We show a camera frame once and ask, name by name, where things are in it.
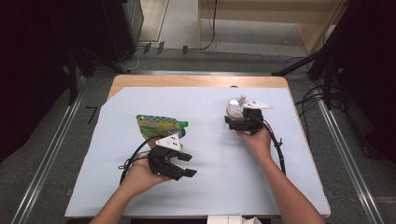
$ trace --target floor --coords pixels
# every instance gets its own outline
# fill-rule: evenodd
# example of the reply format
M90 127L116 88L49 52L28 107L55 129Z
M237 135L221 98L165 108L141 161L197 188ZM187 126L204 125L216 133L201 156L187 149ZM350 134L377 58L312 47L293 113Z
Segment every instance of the floor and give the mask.
M250 24L250 28L245 27L244 24L242 25L244 29L251 29L252 34L260 35L254 33L256 32L254 27L265 26L266 28L262 29L270 31L273 29L273 32L267 33L273 35L267 35L264 39L240 35L235 37L235 40L224 41L225 36L221 32L227 32L227 24L224 24L222 28L220 22L217 23L219 29L213 49L189 50L186 55L182 55L181 46L196 47L196 36L193 29L183 29L183 25L175 25L175 21L177 21L176 17L183 14L180 7L190 7L193 2L188 0L169 2L160 34L160 40L165 41L165 47L169 49L164 50L162 54L157 54L156 49L151 49L148 53L139 51L136 55L132 55L122 63L129 68L136 66L135 69L131 69L131 75L169 75L175 73L172 71L177 71L176 74L186 75L208 76L211 75L210 72L217 72L216 75L222 76L266 76L299 60L299 58L291 57L306 56L298 34L293 31L292 24ZM193 22L193 19L184 21L189 23ZM62 143L57 148L57 155L50 163L49 172L44 176L43 185L36 189L38 194L33 201L32 209L25 211L21 223L66 223L70 220L69 217L64 217L64 211L73 192L84 155L90 145L100 106L106 102L112 80L117 75L100 64L96 64L95 68L94 76L80 83L80 90L83 94L79 104L76 105L76 110L73 111L75 115L68 122L69 127L64 133ZM294 101L301 100L305 93L315 85L306 78L306 71L307 67L302 67L294 71L294 74L287 76ZM52 137L63 122L64 114L68 113L68 109L70 110L67 102L68 92L66 91L41 121L29 142L1 162L0 223L10 223L17 214L25 191L35 178L43 158L47 156L46 152L52 146ZM93 113L92 107L97 107L98 111ZM368 218L362 206L361 195L357 193L353 175L346 168L347 163L343 159L337 142L334 141L329 121L325 119L323 111L323 107L320 104L317 105L306 113L306 120L311 136L312 155L332 209L332 215L326 218L326 222L375 223ZM333 109L331 113L379 209L383 222L378 223L396 223L396 188L394 188L396 164L386 160L367 158L347 115L337 109ZM128 218L123 219L121 223L129 223ZM273 223L281 223L281 220L275 219Z
M158 42L163 30L169 0L144 0L140 2L145 20L140 31L139 41Z

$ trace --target wrist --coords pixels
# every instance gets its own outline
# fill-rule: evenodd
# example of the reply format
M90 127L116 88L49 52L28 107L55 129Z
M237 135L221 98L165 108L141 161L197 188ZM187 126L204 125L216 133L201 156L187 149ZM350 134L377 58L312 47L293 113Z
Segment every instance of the wrist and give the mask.
M273 165L277 166L274 160L272 159L271 155L258 158L258 162L263 169Z
M251 150L252 154L258 161L271 161L271 150L267 147L261 147L259 149Z
M137 190L124 187L123 185L119 186L116 190L116 193L119 194L122 198L127 200L132 200L135 196L139 195L140 193Z

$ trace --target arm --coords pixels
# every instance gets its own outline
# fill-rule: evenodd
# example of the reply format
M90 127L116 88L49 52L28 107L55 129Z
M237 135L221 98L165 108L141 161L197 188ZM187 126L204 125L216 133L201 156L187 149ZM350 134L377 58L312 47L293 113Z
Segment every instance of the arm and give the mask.
M283 221L288 224L325 223L312 203L286 178L272 160L269 133L265 129L253 135L237 133L245 140L250 152L264 171Z
M132 198L167 180L168 177L151 172L147 159L135 161L121 185L91 223L120 223L122 212Z

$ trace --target white object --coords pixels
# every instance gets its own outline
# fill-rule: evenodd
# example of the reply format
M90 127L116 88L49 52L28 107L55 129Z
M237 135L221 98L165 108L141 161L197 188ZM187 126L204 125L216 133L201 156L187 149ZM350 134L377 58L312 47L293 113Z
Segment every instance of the white object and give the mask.
M242 114L244 103L247 103L245 95L241 95L241 97L234 97L228 102L227 107L225 108L226 114L231 119L244 119Z
M193 178L167 181L135 197L124 210L125 216L279 216L260 165L245 142L224 125L224 105L241 92L258 101L263 101L262 96L273 106L263 116L276 137L283 139L288 178L320 214L329 216L330 207L288 89L167 87L124 88L102 106L65 215L94 217L99 212L119 186L119 165L144 141L135 116L150 114L189 122L183 151L192 160L172 163L198 172ZM273 145L271 153L278 163Z
M208 216L206 224L262 224L256 217L245 219L242 216Z
M180 139L178 133L169 135L165 138L155 141L155 145L160 147L167 147L176 151L181 151Z
M249 108L249 109L272 109L272 107L268 104L259 102L259 101L252 101L243 104L244 108Z

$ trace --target table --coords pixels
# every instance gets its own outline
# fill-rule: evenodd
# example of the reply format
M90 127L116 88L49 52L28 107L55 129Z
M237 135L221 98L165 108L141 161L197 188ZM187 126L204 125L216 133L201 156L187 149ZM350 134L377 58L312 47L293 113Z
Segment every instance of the table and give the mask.
M296 28L306 52L316 51L329 27L337 21L346 0L219 0L217 20L272 21L297 23ZM215 0L199 0L198 32L201 19L213 19Z
M192 155L192 160L177 165L196 169L198 173L193 178L183 177L177 182L170 181L155 186L135 198L125 209L124 215L279 217L275 200L259 165L248 150L244 150L244 142L223 125L225 105L227 99L231 98L223 93L229 91L232 96L243 91L247 93L247 97L255 92L264 93L268 100L266 103L273 105L276 111L263 114L272 124L276 135L284 136L282 150L286 169L289 171L288 178L324 217L329 216L330 207L304 139L301 123L297 120L285 78L135 75L117 76L114 80L108 101L102 106L66 216L92 217L100 210L118 186L120 171L116 168L130 157L131 147L143 141L143 138L138 136L134 121L136 113L133 110L143 113L161 111L162 116L170 117L169 114L175 114L176 110L171 106L161 105L166 102L177 105L178 113L174 118L187 119L190 123L187 135L181 142L186 153ZM203 101L202 97L200 98L203 93L210 96L210 99L204 97ZM152 103L153 99L160 108ZM189 100L198 104L194 107L196 113L187 113L191 109ZM203 102L209 104L205 107L207 114L199 112L197 108L203 105ZM281 120L289 121L280 124ZM273 158L277 161L275 149L272 150Z

